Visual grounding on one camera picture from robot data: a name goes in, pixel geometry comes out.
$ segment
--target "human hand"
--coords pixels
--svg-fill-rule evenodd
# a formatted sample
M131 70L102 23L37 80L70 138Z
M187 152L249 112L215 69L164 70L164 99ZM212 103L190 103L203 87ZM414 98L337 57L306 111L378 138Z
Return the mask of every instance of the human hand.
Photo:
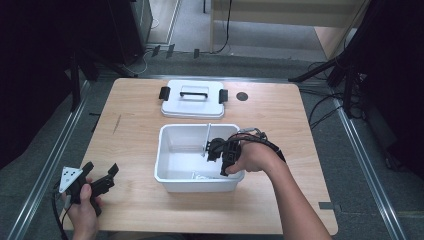
M79 240L95 239L99 230L99 222L96 212L90 203L90 184L84 184L80 192L80 204L72 204L68 210L69 219L74 226L74 238ZM101 198L96 197L96 202L102 206Z
M271 148L261 143L241 141L240 145L241 155L234 165L225 170L227 174L235 174L241 170L268 173L275 162L283 162Z

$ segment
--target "robotic hand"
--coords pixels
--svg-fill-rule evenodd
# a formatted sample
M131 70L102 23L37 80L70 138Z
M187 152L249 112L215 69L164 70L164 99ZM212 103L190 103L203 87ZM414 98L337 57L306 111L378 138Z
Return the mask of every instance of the robotic hand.
M87 183L86 177L93 169L92 162L88 162L82 169L63 168L62 178L59 186L59 193L66 193L65 208L69 208L71 204L80 204L80 192L84 184ZM113 178L118 173L119 168L116 163L109 169L108 174L99 180L90 183L92 194L90 198L91 205L99 216L102 213L99 205L96 203L95 198L100 194L109 192L109 189L115 186Z
M236 134L230 136L227 140L222 138L214 138L212 141L207 143L206 151L208 151L208 161L215 161L221 157L222 154L222 166L221 175L228 176L225 173L225 169L236 163L241 154L240 141L257 142L270 147L284 162L284 158L281 149L272 142L268 141L265 132L261 132L257 128L245 128L238 131Z

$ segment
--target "container lid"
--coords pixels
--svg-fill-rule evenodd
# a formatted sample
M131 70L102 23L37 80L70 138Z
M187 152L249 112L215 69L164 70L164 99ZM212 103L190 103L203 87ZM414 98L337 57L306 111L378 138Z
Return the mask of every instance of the container lid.
M166 117L221 119L227 90L220 82L170 80L162 87L160 99Z

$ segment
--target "forearm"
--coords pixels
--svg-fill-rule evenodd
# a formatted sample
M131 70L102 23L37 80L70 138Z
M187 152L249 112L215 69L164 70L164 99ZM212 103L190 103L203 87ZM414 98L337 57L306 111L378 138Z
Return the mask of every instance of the forearm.
M331 239L287 164L279 159L270 162L264 171L274 187L285 239Z

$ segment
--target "white plastic bin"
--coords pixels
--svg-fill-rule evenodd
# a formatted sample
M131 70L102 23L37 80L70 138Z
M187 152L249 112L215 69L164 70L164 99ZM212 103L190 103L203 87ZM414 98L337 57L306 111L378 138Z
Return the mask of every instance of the white plastic bin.
M244 171L221 176L222 158L216 162L203 156L207 124L170 124L159 133L155 178L168 192L234 191ZM211 124L209 139L228 139L239 127L234 124Z

